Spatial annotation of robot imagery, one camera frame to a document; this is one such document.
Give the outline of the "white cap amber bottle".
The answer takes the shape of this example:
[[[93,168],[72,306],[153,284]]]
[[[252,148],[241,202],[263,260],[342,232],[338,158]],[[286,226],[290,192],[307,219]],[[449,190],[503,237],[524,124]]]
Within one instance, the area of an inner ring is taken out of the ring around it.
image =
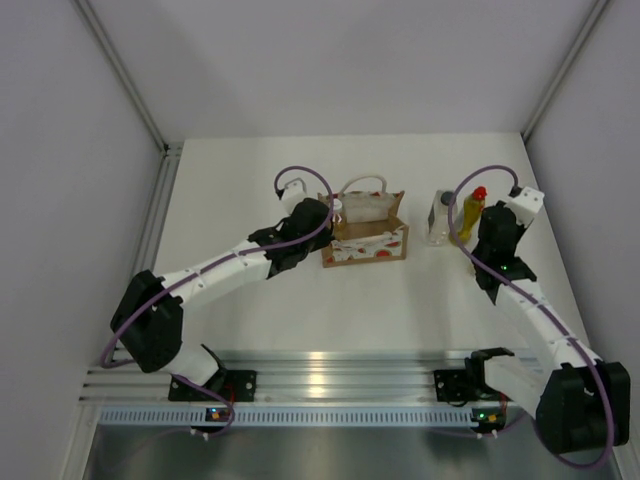
[[[340,199],[332,200],[332,219],[331,227],[333,237],[337,241],[342,241],[346,229],[347,221],[344,213],[344,206]]]

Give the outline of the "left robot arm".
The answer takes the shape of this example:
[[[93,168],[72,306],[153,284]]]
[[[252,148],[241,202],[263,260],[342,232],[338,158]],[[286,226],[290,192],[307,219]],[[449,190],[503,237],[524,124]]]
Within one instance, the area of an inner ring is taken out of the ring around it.
[[[249,283],[295,268],[333,240],[330,208],[302,199],[278,224],[259,229],[229,252],[194,267],[136,274],[110,327],[144,373],[164,371],[194,389],[219,392],[227,369],[203,344],[183,339],[196,312]]]

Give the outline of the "watermelon print canvas bag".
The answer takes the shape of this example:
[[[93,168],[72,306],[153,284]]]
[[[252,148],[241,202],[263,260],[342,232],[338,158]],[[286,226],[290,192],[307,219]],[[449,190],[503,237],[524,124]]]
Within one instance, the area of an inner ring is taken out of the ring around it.
[[[342,241],[333,239],[321,250],[325,268],[351,266],[406,258],[409,225],[399,218],[403,191],[391,192],[378,174],[361,175],[347,181],[332,196],[319,195],[325,204],[342,201],[347,221]]]

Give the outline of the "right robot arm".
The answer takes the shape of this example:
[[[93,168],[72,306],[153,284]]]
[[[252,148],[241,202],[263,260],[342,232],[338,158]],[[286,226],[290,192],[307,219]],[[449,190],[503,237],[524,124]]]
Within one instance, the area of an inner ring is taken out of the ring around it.
[[[522,191],[486,208],[471,253],[479,288],[524,337],[542,371],[529,371],[505,348],[476,351],[472,359],[481,385],[522,407],[550,452],[610,450],[629,440],[631,379],[621,363],[602,360],[570,331],[517,256],[542,205],[542,194]]]

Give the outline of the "red cap yellow bottle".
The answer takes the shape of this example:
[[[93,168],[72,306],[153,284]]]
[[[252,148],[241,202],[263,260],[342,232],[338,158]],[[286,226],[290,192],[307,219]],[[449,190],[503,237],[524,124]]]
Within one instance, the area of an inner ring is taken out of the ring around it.
[[[453,230],[463,245],[471,240],[473,229],[485,208],[487,195],[488,190],[485,186],[476,187],[464,198],[461,211],[458,211],[456,201],[452,201]]]

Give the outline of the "grey cap clear bottle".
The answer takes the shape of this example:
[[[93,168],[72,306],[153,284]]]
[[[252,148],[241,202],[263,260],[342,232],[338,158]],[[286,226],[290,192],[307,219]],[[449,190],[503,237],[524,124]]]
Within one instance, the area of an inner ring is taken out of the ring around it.
[[[452,215],[457,214],[457,205],[452,190],[438,190],[434,196],[429,215],[427,217],[426,241],[430,246],[443,245],[450,232],[448,223],[449,206],[453,206]]]

